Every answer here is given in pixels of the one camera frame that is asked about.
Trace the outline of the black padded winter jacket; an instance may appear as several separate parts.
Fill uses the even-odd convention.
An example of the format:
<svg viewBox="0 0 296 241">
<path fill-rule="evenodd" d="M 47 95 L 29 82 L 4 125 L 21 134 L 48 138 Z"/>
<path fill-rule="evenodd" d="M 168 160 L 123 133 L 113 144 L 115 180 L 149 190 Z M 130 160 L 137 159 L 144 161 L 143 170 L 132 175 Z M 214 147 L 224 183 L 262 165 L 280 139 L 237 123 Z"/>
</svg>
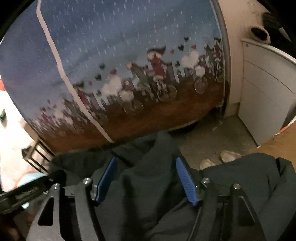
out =
<svg viewBox="0 0 296 241">
<path fill-rule="evenodd" d="M 196 211 L 187 200 L 176 167 L 163 174 L 143 174 L 140 164 L 124 167 L 111 155 L 100 159 L 95 171 L 103 170 L 113 157 L 118 161 L 117 175 L 104 201 L 93 209 L 105 240 L 188 240 Z M 47 176 L 53 177 L 53 185 L 67 187 L 92 177 L 95 171 L 86 177 L 69 171 L 71 159 L 61 154 L 52 160 Z M 255 153 L 204 170 L 191 169 L 213 181 L 223 196 L 238 183 L 257 214 L 265 240 L 295 240 L 295 170 L 290 161 Z M 30 201 L 38 210 L 48 191 Z M 66 198 L 60 208 L 62 237 L 80 240 L 74 227 L 74 202 Z"/>
</svg>

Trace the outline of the colourful patchwork bed cover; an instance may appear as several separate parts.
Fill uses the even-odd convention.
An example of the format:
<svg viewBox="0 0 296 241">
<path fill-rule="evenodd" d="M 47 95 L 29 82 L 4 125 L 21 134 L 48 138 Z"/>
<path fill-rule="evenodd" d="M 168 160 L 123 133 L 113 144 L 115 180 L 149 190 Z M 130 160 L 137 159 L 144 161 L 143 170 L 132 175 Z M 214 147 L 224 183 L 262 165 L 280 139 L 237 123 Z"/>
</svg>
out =
<svg viewBox="0 0 296 241">
<path fill-rule="evenodd" d="M 264 143 L 256 143 L 235 115 L 176 128 L 117 123 L 106 125 L 105 129 L 112 142 L 90 128 L 82 133 L 44 133 L 38 139 L 53 154 L 70 155 L 67 169 L 83 177 L 98 168 L 100 159 L 111 155 L 119 158 L 124 167 L 140 164 L 143 174 L 163 174 L 175 169 L 177 157 L 186 160 L 192 168 L 197 168 L 204 158 L 220 164 L 224 154 L 234 153 L 263 153 L 295 162 L 295 125 L 283 128 Z"/>
</svg>

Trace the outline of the light slipper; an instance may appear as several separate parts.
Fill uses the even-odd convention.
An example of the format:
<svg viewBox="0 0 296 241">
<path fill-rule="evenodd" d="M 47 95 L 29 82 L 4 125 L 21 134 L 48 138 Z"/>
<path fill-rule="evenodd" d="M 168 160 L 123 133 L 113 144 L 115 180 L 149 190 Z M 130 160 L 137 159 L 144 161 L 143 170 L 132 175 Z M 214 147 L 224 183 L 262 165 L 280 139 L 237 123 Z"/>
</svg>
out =
<svg viewBox="0 0 296 241">
<path fill-rule="evenodd" d="M 213 166 L 216 166 L 216 164 L 212 162 L 210 159 L 203 159 L 200 162 L 199 168 L 200 170 L 204 170 L 206 168 L 213 167 Z"/>
<path fill-rule="evenodd" d="M 227 150 L 223 150 L 220 153 L 220 160 L 222 163 L 229 163 L 241 157 L 241 154 Z"/>
</svg>

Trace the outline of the small wooden side table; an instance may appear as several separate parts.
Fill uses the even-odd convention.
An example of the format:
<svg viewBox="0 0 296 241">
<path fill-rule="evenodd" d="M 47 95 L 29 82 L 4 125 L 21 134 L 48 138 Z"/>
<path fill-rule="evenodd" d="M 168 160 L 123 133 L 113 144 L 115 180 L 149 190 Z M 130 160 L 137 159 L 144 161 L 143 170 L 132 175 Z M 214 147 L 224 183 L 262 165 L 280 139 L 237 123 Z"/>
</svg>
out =
<svg viewBox="0 0 296 241">
<path fill-rule="evenodd" d="M 23 160 L 39 173 L 48 173 L 49 165 L 55 154 L 42 141 L 37 140 L 21 149 Z"/>
</svg>

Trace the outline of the white drawer cabinet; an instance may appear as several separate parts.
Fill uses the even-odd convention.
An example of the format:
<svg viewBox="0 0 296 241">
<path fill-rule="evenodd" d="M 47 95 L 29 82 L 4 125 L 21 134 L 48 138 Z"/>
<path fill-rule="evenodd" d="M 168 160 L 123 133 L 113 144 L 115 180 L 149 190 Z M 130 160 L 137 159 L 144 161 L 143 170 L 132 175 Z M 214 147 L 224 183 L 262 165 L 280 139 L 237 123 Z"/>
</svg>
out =
<svg viewBox="0 0 296 241">
<path fill-rule="evenodd" d="M 238 116 L 255 142 L 267 142 L 295 118 L 295 58 L 242 39 L 243 78 Z"/>
</svg>

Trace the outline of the blue fabric wardrobe cover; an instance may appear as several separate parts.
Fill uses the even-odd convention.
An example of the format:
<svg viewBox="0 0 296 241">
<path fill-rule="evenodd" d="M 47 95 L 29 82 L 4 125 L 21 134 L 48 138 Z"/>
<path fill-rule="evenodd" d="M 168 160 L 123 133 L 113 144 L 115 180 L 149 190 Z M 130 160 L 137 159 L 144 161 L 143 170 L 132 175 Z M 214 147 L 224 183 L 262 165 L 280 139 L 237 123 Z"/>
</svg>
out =
<svg viewBox="0 0 296 241">
<path fill-rule="evenodd" d="M 1 1 L 1 78 L 54 152 L 179 128 L 223 103 L 217 1 Z"/>
</svg>

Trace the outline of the wooden wardrobe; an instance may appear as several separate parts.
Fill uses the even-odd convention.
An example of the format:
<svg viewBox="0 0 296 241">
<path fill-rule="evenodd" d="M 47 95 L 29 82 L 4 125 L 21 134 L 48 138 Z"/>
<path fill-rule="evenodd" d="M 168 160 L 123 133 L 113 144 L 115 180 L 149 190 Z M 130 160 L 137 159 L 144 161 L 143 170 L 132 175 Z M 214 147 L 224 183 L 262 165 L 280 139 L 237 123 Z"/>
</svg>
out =
<svg viewBox="0 0 296 241">
<path fill-rule="evenodd" d="M 238 113 L 242 92 L 243 79 L 243 46 L 241 39 L 250 38 L 250 26 L 262 26 L 262 13 L 268 10 L 258 1 L 217 1 L 223 24 L 221 30 L 225 30 L 223 44 L 228 51 L 225 56 L 227 61 L 227 80 L 229 94 L 225 116 Z"/>
</svg>

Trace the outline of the green wall hook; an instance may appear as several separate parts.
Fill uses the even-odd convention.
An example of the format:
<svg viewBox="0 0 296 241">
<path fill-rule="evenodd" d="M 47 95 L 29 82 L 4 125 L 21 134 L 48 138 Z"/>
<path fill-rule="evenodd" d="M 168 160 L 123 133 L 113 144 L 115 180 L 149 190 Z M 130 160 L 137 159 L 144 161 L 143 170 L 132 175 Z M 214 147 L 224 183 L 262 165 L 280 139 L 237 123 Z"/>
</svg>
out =
<svg viewBox="0 0 296 241">
<path fill-rule="evenodd" d="M 3 111 L 2 111 L 1 114 L 0 114 L 0 121 L 3 122 L 5 119 L 6 119 L 6 112 L 5 112 L 5 110 L 3 109 Z"/>
</svg>

